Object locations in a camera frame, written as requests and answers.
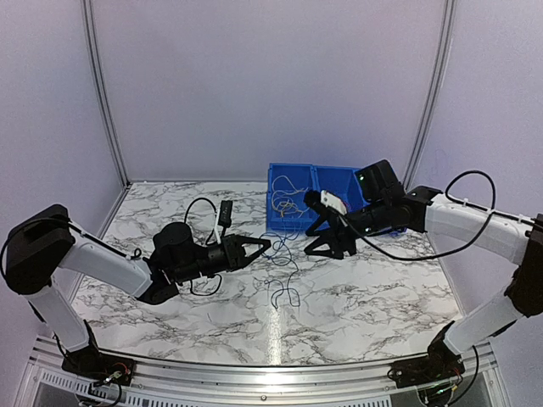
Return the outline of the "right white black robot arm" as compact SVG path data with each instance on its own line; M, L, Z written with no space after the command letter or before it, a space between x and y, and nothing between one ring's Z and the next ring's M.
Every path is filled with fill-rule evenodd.
M542 218L503 213L489 206L454 198L448 190L419 186L406 191L391 164L383 159L355 172L365 207L348 211L341 198L321 190L305 193L305 205L316 212L306 230L313 242L308 255L342 259L356 252L357 240L367 243L383 232L407 229L455 238L461 247L482 248L516 265L510 283L459 321L444 327L428 346L421 373L437 380L456 358L487 337L504 332L522 318L542 313Z

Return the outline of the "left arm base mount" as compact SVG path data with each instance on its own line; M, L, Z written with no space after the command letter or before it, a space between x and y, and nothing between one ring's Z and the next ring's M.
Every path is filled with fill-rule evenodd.
M100 383L106 383L106 380L110 379L112 383L121 386L131 384L135 368L136 361L133 359L103 353L83 356L70 354L62 363L63 371Z

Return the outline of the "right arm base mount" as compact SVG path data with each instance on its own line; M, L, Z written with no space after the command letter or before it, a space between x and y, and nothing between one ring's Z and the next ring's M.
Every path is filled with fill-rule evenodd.
M461 376L464 372L465 367L459 356L450 358L428 354L393 362L387 377L397 388L404 388Z

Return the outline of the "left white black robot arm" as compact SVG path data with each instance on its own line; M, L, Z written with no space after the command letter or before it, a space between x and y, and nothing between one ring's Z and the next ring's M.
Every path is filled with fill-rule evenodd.
M107 359L95 349L92 330L57 288L57 270L79 272L157 305L177 296L185 282L248 267L271 242L230 234L203 246L194 241L187 223L177 221L154 235L153 245L148 257L124 254L72 222L65 206L54 204L9 232L1 248L1 275L74 354L76 366L99 377L107 370Z

